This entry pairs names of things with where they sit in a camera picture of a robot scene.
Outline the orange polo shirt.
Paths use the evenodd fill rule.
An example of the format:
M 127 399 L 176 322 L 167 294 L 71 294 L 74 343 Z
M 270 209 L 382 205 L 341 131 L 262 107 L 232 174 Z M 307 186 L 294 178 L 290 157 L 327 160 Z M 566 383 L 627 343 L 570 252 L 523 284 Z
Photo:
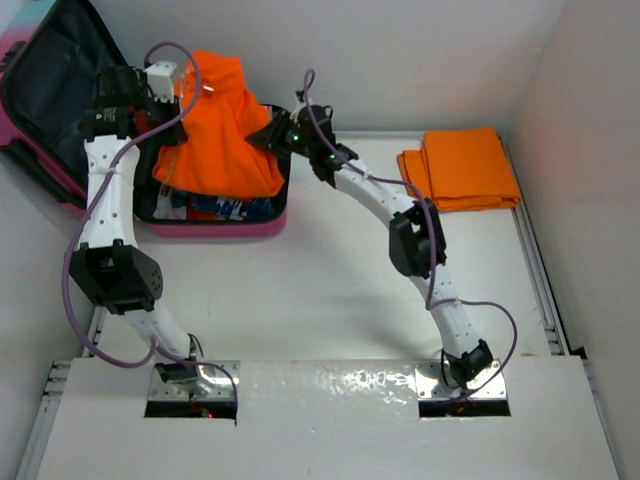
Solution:
M 196 101 L 182 120 L 187 141 L 160 149 L 154 180 L 208 196 L 275 196 L 284 185 L 276 156 L 246 142 L 271 114 L 248 89 L 240 59 L 207 51 L 193 56 L 175 87 L 185 104 Z

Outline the blue white patterned shorts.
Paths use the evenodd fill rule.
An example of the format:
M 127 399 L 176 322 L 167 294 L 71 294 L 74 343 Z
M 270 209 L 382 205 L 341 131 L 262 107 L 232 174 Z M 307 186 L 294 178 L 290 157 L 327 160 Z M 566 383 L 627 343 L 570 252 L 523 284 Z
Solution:
M 192 195 L 191 207 L 199 213 L 226 220 L 257 221 L 272 216 L 274 208 L 269 198 L 237 199 L 222 196 Z

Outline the rainbow striped white t-shirt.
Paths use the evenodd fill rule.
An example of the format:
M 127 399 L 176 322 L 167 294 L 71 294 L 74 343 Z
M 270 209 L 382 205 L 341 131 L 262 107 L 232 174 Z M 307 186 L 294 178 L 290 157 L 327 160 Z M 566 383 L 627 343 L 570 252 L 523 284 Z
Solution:
M 162 185 L 152 217 L 156 220 L 193 221 L 196 219 L 194 213 L 196 198 L 197 195 L 193 192 Z

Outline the pink suitcase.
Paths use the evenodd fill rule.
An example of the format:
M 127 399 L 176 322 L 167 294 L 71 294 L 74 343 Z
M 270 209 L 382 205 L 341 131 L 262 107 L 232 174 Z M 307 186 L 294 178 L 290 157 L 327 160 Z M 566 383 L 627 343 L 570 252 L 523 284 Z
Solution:
M 76 215 L 86 205 L 88 162 L 78 129 L 100 71 L 125 57 L 88 1 L 31 1 L 1 35 L 1 152 Z M 207 219 L 190 207 L 160 216 L 152 162 L 156 138 L 141 146 L 133 212 L 165 237 L 265 237 L 286 223 L 288 189 L 264 219 Z

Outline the orange cloth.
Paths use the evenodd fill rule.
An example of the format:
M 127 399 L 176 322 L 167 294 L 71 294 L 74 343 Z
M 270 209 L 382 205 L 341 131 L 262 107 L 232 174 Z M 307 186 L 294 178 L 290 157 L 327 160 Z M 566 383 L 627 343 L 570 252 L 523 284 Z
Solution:
M 492 127 L 428 131 L 421 148 L 402 151 L 397 164 L 408 193 L 421 193 L 442 213 L 513 209 L 522 201 Z

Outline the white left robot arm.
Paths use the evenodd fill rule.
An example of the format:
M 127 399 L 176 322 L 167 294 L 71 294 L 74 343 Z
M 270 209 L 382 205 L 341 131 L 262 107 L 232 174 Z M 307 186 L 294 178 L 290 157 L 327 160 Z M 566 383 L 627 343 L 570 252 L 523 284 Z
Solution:
M 69 276 L 95 305 L 122 318 L 157 354 L 193 359 L 195 346 L 161 301 L 159 264 L 140 250 L 134 232 L 134 183 L 140 143 L 163 126 L 175 144 L 186 135 L 174 94 L 177 66 L 110 67 L 82 118 L 88 163 L 87 219 L 72 242 Z

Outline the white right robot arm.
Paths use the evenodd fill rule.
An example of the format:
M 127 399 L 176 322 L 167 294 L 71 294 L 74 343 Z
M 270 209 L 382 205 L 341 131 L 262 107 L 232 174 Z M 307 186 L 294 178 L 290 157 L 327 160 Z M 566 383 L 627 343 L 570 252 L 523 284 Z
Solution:
M 318 105 L 295 114 L 281 109 L 245 140 L 274 155 L 307 158 L 319 180 L 359 202 L 385 225 L 390 261 L 423 296 L 441 337 L 449 382 L 463 389 L 492 364 L 493 355 L 472 327 L 452 285 L 435 205 L 373 175 L 353 150 L 336 141 L 331 116 L 330 107 Z

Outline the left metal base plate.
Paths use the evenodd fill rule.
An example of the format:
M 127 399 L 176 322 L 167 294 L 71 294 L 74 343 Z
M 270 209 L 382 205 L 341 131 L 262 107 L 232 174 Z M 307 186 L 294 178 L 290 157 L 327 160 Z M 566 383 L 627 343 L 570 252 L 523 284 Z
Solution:
M 147 399 L 150 401 L 231 401 L 231 379 L 209 366 L 156 363 L 152 370 Z

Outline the metal base plate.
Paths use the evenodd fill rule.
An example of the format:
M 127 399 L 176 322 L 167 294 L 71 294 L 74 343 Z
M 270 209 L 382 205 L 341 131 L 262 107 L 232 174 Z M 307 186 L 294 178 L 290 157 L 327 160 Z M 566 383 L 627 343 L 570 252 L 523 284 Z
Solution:
M 152 370 L 147 399 L 150 401 L 231 401 L 231 379 L 209 366 L 156 363 Z
M 463 390 L 449 372 L 447 360 L 420 361 L 414 364 L 415 390 L 420 401 L 438 402 L 453 400 Z M 471 401 L 502 401 L 508 399 L 506 382 L 499 361 L 482 370 L 466 383 Z

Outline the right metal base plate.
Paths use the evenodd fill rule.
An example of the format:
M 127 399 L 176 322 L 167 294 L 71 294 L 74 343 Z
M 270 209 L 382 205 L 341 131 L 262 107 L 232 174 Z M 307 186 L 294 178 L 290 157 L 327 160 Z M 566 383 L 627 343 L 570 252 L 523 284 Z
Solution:
M 420 401 L 438 402 L 453 400 L 463 390 L 449 372 L 447 360 L 420 361 L 414 364 L 415 390 Z M 499 361 L 482 370 L 466 383 L 471 401 L 502 401 L 508 399 L 506 382 Z

